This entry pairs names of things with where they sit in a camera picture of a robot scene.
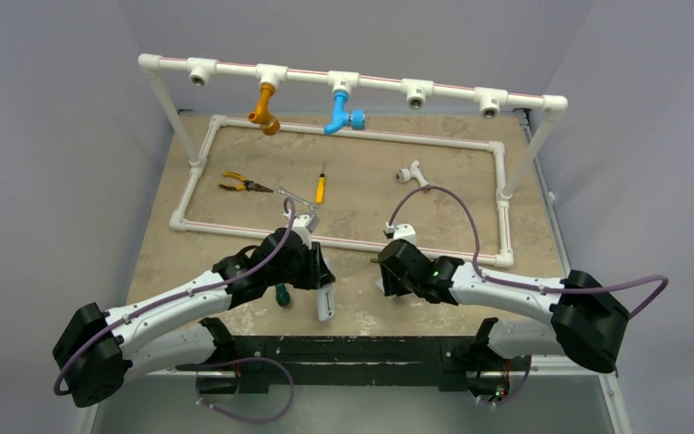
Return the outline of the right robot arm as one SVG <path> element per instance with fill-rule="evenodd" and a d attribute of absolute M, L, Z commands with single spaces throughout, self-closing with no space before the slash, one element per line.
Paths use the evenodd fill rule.
<path fill-rule="evenodd" d="M 477 270 L 459 258 L 428 259 L 406 240 L 390 242 L 378 264 L 388 297 L 413 294 L 430 304 L 484 306 L 520 315 L 520 321 L 496 320 L 481 328 L 471 355 L 484 368 L 532 354 L 565 355 L 598 373 L 616 368 L 631 314 L 582 271 L 565 278 L 533 278 Z"/>

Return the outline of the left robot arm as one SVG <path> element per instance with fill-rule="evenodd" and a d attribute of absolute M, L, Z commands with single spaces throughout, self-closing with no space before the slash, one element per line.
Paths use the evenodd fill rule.
<path fill-rule="evenodd" d="M 335 281 L 319 243 L 279 228 L 157 297 L 108 310 L 80 307 L 52 350 L 60 370 L 54 391 L 84 408 L 146 373 L 223 369 L 239 353 L 220 313 L 279 285 L 315 290 L 332 301 Z"/>

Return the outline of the white remote control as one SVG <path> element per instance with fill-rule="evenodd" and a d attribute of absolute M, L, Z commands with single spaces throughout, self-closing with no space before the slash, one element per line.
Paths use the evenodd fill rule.
<path fill-rule="evenodd" d="M 332 285 L 316 290 L 316 310 L 319 321 L 325 322 L 333 318 L 335 304 Z"/>

